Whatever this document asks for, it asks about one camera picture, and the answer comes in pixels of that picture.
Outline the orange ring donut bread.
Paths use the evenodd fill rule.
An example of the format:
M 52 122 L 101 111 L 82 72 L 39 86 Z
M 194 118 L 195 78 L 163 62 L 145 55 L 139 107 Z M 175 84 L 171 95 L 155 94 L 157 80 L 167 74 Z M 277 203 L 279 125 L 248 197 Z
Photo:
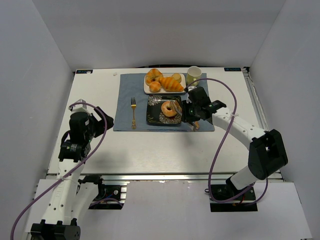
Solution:
M 170 107 L 170 101 L 165 101 L 161 105 L 161 111 L 166 117 L 174 117 L 177 115 L 176 111 Z

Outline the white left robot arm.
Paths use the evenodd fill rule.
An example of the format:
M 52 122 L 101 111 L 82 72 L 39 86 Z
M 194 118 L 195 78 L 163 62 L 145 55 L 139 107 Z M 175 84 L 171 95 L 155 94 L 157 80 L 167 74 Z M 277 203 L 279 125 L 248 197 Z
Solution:
M 80 222 L 99 193 L 102 183 L 99 176 L 80 179 L 80 175 L 95 152 L 91 149 L 92 140 L 105 138 L 114 120 L 95 106 L 93 109 L 101 118 L 97 120 L 87 107 L 83 102 L 69 107 L 69 129 L 61 138 L 56 182 L 50 188 L 52 195 L 41 221 L 31 226 L 33 240 L 78 240 Z

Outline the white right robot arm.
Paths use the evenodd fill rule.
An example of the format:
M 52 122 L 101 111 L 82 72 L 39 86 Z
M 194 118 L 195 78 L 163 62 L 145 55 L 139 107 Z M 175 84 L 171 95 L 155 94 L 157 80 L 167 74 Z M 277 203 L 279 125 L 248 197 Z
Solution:
M 233 136 L 248 149 L 247 165 L 226 180 L 226 185 L 236 196 L 288 164 L 279 131 L 267 131 L 248 123 L 223 102 L 211 101 L 203 87 L 188 91 L 188 99 L 182 102 L 181 120 L 188 124 L 207 121 L 225 130 L 226 135 Z

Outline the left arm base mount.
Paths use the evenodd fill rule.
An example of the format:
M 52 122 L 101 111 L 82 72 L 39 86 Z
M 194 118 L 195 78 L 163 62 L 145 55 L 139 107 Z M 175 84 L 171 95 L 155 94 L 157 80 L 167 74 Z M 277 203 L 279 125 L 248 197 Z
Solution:
M 101 175 L 86 175 L 78 180 L 77 193 L 86 183 L 94 184 L 97 189 L 97 196 L 92 200 L 89 210 L 121 210 L 124 203 L 121 203 L 121 185 L 106 184 Z

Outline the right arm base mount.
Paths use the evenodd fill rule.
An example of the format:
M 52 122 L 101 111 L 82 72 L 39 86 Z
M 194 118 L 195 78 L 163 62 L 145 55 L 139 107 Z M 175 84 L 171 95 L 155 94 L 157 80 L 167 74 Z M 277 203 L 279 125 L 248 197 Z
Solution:
M 226 184 L 212 184 L 210 187 L 214 198 L 218 201 L 230 199 L 240 193 L 240 191 L 236 192 L 232 190 L 232 188 Z M 256 194 L 253 187 L 232 201 L 224 203 L 218 203 L 209 197 L 210 211 L 212 213 L 257 212 L 258 207 L 255 201 Z

